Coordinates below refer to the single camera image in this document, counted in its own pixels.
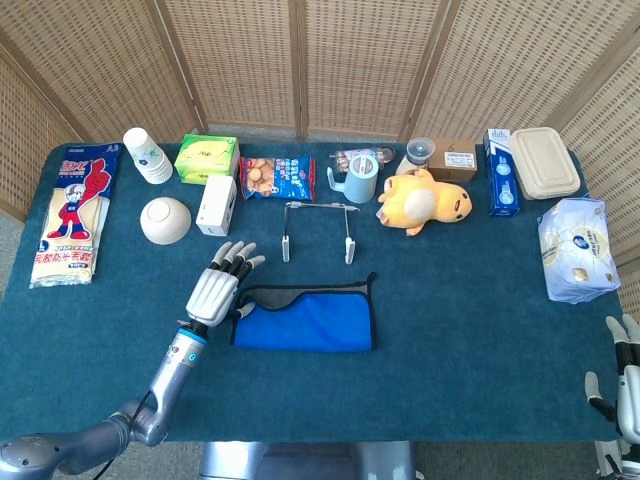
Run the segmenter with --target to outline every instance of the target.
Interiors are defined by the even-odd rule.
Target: teal tablecloth
[[[311,154],[318,202],[344,201],[324,174],[338,144],[247,144],[249,156]],[[165,146],[173,160],[177,145]],[[43,217],[64,146],[47,159],[0,311],[0,437],[68,431],[99,421],[147,390],[202,269],[223,241],[194,225],[171,246],[149,243],[138,223],[154,197],[195,216],[202,187],[176,176],[147,184],[125,153],[93,284],[29,290]],[[283,264],[284,201],[239,201],[230,240],[256,241],[268,263],[248,284],[336,284],[378,273],[377,349],[360,354],[239,350],[231,325],[180,399],[171,440],[590,440],[615,435],[583,393],[586,370],[615,391],[604,323],[615,294],[577,306],[547,299],[536,218],[555,202],[523,202],[514,218],[488,216],[483,159],[468,185],[474,210],[459,224],[430,223],[416,238],[383,228],[365,205],[345,265],[343,218],[291,217]],[[395,165],[382,176],[390,175]]]

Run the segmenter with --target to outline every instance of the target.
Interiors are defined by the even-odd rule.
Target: cardboard box
[[[490,128],[483,145],[489,180],[489,215],[512,217],[520,210],[516,168],[509,149],[511,132]]]
[[[470,182],[478,171],[476,144],[461,138],[437,138],[429,158],[429,172],[438,181]]]
[[[236,137],[186,134],[176,158],[182,183],[205,185],[209,175],[235,176],[240,149]]]
[[[210,175],[204,187],[196,225],[205,235],[226,237],[238,189],[233,177]]]

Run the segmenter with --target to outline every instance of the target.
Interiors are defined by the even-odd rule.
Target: white packaging box
[[[233,177],[209,175],[204,187],[196,225],[205,235],[226,237],[238,189]]]

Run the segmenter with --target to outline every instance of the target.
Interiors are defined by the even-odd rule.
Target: yellow plush toy
[[[464,188],[436,182],[422,169],[387,178],[378,202],[383,203],[376,214],[380,223],[406,228],[409,236],[420,233],[429,220],[459,222],[471,212],[471,198]]]

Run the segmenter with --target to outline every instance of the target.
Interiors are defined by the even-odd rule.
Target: tissue box
[[[182,183],[205,185],[209,175],[235,176],[240,150],[235,137],[186,134],[176,158]]]

